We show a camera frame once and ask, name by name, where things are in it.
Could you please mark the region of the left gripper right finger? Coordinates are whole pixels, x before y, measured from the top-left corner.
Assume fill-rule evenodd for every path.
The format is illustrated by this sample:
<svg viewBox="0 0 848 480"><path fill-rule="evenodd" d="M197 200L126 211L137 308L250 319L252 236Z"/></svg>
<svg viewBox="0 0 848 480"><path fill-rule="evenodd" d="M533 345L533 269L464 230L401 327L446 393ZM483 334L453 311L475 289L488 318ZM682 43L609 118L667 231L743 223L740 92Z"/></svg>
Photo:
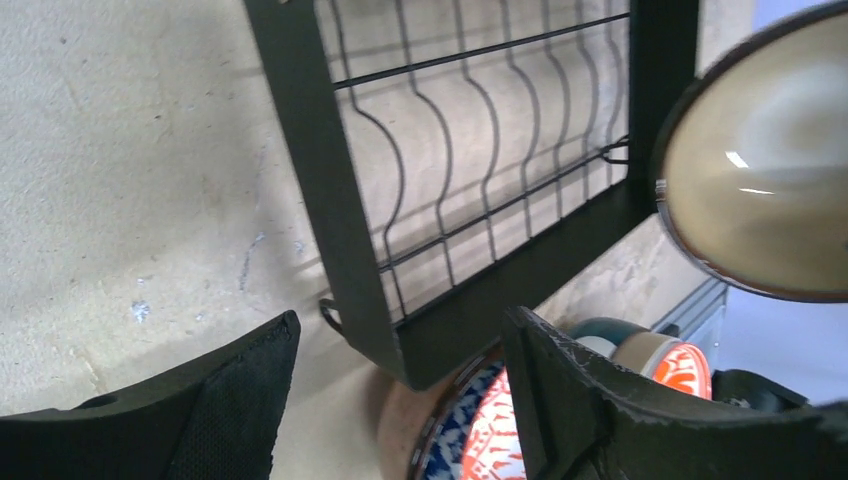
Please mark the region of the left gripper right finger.
<svg viewBox="0 0 848 480"><path fill-rule="evenodd" d="M843 402L766 413L712 402L618 366L531 310L502 339L531 479L843 479Z"/></svg>

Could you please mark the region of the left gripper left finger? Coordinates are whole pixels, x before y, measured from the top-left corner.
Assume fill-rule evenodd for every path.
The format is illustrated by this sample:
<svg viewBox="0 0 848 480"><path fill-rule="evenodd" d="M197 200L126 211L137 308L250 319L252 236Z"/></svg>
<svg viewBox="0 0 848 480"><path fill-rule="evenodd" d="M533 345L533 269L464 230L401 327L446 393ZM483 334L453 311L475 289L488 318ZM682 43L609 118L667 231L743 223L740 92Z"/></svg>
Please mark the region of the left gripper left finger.
<svg viewBox="0 0 848 480"><path fill-rule="evenodd" d="M69 410L1 419L4 479L267 479L300 338L294 311Z"/></svg>

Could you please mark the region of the red patterned black bowl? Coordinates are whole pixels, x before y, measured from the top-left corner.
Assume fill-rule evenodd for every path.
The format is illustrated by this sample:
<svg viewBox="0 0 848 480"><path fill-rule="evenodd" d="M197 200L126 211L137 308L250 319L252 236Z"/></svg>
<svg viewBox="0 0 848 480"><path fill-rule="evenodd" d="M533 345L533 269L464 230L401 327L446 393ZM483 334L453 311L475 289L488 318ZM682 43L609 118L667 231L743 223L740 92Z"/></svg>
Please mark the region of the red patterned black bowl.
<svg viewBox="0 0 848 480"><path fill-rule="evenodd" d="M525 479L502 348L449 382L414 443L406 479Z"/></svg>

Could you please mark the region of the red floral bowl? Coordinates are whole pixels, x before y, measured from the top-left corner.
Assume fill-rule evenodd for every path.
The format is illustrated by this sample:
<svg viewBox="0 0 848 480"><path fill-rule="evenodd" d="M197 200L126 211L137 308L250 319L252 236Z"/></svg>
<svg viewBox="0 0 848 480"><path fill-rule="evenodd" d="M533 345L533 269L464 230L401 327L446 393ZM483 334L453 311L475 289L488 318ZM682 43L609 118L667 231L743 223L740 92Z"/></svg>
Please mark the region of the red floral bowl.
<svg viewBox="0 0 848 480"><path fill-rule="evenodd" d="M578 343L668 388L712 398L708 360L696 345L638 324L596 317L566 329Z"/></svg>

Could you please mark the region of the black wire dish rack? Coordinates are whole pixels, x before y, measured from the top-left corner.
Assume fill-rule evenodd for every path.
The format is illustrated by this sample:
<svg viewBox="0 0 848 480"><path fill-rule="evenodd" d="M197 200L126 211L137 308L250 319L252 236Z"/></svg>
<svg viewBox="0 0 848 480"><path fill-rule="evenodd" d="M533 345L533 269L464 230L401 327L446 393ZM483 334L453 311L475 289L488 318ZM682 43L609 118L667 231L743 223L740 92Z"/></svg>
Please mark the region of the black wire dish rack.
<svg viewBox="0 0 848 480"><path fill-rule="evenodd" d="M329 294L425 390L651 214L698 1L249 1Z"/></svg>

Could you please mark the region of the brown beige bowl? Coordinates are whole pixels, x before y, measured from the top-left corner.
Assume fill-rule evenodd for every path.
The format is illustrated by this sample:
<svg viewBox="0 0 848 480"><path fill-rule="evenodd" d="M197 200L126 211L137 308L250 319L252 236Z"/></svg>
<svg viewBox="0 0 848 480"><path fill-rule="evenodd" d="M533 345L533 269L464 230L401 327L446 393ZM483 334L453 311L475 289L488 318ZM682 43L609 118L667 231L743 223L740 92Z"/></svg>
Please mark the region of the brown beige bowl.
<svg viewBox="0 0 848 480"><path fill-rule="evenodd" d="M682 94L653 154L673 243L733 287L847 299L847 5L756 32Z"/></svg>

